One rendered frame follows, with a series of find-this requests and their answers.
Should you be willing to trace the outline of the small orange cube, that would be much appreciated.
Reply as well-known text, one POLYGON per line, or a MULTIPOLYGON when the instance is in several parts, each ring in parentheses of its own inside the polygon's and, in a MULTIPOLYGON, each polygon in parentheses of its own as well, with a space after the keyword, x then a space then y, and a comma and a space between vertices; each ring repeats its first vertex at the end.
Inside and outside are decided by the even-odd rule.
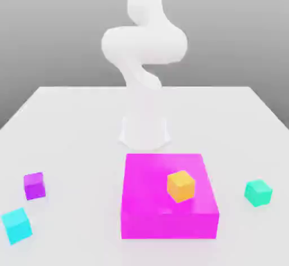
POLYGON ((167 192, 176 203, 192 199, 195 196, 195 180, 186 171, 169 174, 167 192))

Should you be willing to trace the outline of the large magenta box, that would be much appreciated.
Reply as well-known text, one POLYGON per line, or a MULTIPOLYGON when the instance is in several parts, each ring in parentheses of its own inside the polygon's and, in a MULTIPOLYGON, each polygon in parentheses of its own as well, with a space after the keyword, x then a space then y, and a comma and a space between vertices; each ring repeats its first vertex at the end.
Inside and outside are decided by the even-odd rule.
POLYGON ((201 154, 127 154, 121 201, 123 239, 215 239, 219 216, 201 154), (181 170, 195 180, 195 195, 177 203, 167 192, 167 179, 181 170))

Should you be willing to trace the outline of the small cyan cube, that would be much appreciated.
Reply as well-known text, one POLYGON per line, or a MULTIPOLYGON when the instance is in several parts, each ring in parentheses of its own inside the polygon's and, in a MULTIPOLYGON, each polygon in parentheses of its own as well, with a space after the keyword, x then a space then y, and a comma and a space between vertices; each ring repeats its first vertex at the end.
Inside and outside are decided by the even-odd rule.
POLYGON ((11 245, 32 235, 32 227, 23 208, 3 214, 1 220, 11 245))

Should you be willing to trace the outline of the small green cube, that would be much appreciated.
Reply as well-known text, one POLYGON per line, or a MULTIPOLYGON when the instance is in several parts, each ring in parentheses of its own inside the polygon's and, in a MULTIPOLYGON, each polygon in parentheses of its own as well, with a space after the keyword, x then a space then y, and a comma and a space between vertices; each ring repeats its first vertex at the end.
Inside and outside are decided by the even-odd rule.
POLYGON ((253 180, 246 184, 244 197, 254 207, 264 206, 270 203, 273 189, 263 180, 253 180))

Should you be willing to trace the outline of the small purple cube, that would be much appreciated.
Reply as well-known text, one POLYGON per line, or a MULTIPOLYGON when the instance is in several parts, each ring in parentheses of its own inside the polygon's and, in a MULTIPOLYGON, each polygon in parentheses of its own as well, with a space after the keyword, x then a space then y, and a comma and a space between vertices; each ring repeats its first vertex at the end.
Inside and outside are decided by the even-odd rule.
POLYGON ((24 176, 24 191, 27 200, 46 196, 43 173, 31 173, 24 176))

